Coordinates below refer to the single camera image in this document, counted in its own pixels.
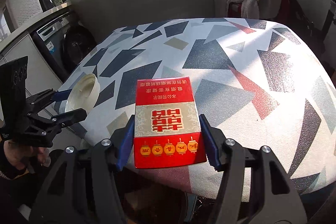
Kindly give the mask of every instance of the cardboard box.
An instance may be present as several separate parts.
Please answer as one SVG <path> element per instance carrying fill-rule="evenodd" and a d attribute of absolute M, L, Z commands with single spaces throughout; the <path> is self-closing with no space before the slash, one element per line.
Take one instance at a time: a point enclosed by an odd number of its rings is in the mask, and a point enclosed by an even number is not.
<path fill-rule="evenodd" d="M 138 80 L 134 159 L 139 169 L 207 160 L 189 77 Z"/>

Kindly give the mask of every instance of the screw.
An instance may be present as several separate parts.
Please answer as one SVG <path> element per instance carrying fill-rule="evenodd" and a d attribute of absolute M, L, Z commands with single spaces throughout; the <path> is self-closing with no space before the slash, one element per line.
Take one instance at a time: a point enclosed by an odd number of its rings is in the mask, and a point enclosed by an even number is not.
<path fill-rule="evenodd" d="M 111 144 L 111 141 L 109 139 L 104 139 L 101 141 L 101 144 L 103 146 L 109 146 Z"/>
<path fill-rule="evenodd" d="M 229 146 L 233 146 L 233 145 L 236 144 L 235 140 L 233 140 L 233 139 L 226 139 L 225 143 Z"/>
<path fill-rule="evenodd" d="M 264 145 L 261 149 L 262 149 L 265 153 L 270 153 L 270 152 L 271 152 L 271 149 L 270 149 L 268 146 L 266 146 L 266 145 Z"/>
<path fill-rule="evenodd" d="M 71 154 L 74 150 L 75 150 L 75 149 L 74 149 L 73 146 L 68 146 L 68 147 L 65 149 L 65 152 L 68 153 L 68 154 Z"/>

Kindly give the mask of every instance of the white lid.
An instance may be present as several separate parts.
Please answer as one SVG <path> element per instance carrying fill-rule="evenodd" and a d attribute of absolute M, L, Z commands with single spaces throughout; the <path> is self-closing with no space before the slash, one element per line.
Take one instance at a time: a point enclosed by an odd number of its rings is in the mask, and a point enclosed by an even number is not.
<path fill-rule="evenodd" d="M 85 75 L 70 92 L 65 112 L 83 108 L 89 114 L 97 102 L 99 92 L 100 84 L 97 77 L 93 73 Z"/>

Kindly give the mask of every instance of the white perforated box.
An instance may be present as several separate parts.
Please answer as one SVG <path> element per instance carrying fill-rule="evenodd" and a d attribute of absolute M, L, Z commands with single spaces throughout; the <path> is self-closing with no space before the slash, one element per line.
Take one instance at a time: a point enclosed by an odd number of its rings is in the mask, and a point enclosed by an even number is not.
<path fill-rule="evenodd" d="M 6 7 L 15 29 L 43 12 L 39 0 L 6 0 Z"/>

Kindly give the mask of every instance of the geometric patterned tablecloth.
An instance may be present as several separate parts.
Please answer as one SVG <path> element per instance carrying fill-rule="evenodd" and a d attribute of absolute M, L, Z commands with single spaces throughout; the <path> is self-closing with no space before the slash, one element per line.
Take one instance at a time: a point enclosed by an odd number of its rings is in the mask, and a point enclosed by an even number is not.
<path fill-rule="evenodd" d="M 309 47 L 286 26 L 235 18 L 177 19 L 115 30 L 60 90 L 94 73 L 100 96 L 76 132 L 94 145 L 126 125 L 138 79 L 189 76 L 199 114 L 242 146 L 268 145 L 300 194 L 336 180 L 336 90 Z M 64 112 L 65 101 L 56 103 Z M 128 168 L 134 170 L 133 154 Z M 136 170 L 216 198 L 221 173 L 208 162 Z M 248 200 L 246 169 L 243 200 Z"/>

